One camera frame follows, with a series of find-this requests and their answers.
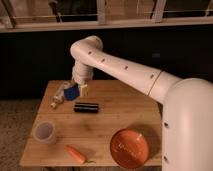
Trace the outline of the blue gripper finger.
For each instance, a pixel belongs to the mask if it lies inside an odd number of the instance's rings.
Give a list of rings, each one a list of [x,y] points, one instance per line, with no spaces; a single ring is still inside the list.
[[[66,100],[72,101],[80,96],[79,88],[77,84],[64,90],[64,97]]]

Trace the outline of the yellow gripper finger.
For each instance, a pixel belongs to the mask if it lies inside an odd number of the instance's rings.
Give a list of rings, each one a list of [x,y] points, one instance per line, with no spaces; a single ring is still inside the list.
[[[80,85],[79,86],[80,96],[85,97],[88,94],[88,85]]]

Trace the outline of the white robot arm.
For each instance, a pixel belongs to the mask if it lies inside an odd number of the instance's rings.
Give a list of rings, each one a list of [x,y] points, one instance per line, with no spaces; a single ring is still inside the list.
[[[103,51],[102,40],[74,42],[72,79],[84,85],[95,68],[163,105],[162,171],[213,171],[213,83],[182,79]]]

